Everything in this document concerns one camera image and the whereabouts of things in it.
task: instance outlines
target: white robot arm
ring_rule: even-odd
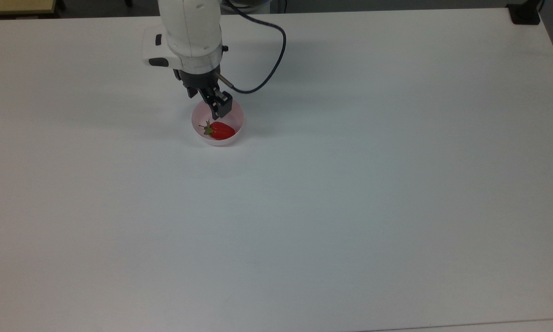
[[[222,118],[232,109],[232,95],[221,92],[219,80],[239,93],[253,93],[266,84],[276,71],[285,52],[286,34],[277,25],[249,17],[225,0],[236,13],[254,23],[279,30],[283,36],[280,56],[268,77],[252,90],[235,88],[221,76],[223,52],[221,39],[221,0],[158,0],[164,25],[150,27],[143,36],[143,60],[148,65],[170,67],[188,90],[188,96],[200,93],[211,108],[213,119]]]

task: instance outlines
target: red strawberry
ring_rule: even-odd
[[[214,139],[221,141],[222,139],[228,139],[236,134],[236,131],[223,122],[213,122],[207,120],[207,126],[201,126],[204,128],[204,134],[209,135]]]

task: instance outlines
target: cable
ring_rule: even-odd
[[[268,77],[264,80],[264,82],[262,82],[259,86],[251,89],[251,90],[240,90],[236,87],[233,86],[233,84],[227,84],[230,88],[232,88],[234,91],[236,92],[239,92],[239,93],[254,93],[258,90],[260,90],[265,84],[268,83],[268,81],[270,80],[270,78],[272,77],[272,75],[274,74],[274,72],[276,71],[276,69],[278,68],[278,65],[280,65],[280,61],[282,60],[282,56],[285,54],[285,47],[286,47],[286,33],[285,33],[285,30],[283,30],[283,28],[279,27],[278,25],[275,25],[275,24],[272,24],[272,23],[268,23],[268,22],[264,22],[264,21],[260,21],[259,19],[255,19],[253,17],[249,17],[247,14],[241,12],[241,10],[238,9],[238,7],[234,6],[231,2],[231,0],[223,0],[231,9],[233,9],[234,12],[238,13],[241,17],[253,22],[253,23],[258,23],[258,24],[261,24],[261,25],[265,25],[266,27],[271,27],[271,28],[274,28],[278,31],[280,31],[280,33],[282,34],[282,49],[280,50],[280,55],[278,56],[278,60],[276,61],[276,64],[274,64],[274,67],[272,68],[272,71],[270,71],[270,74],[268,74]]]

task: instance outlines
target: white table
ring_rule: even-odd
[[[553,319],[553,47],[506,9],[266,16],[205,145],[151,18],[0,22],[0,332]],[[223,73],[279,34],[223,17]]]

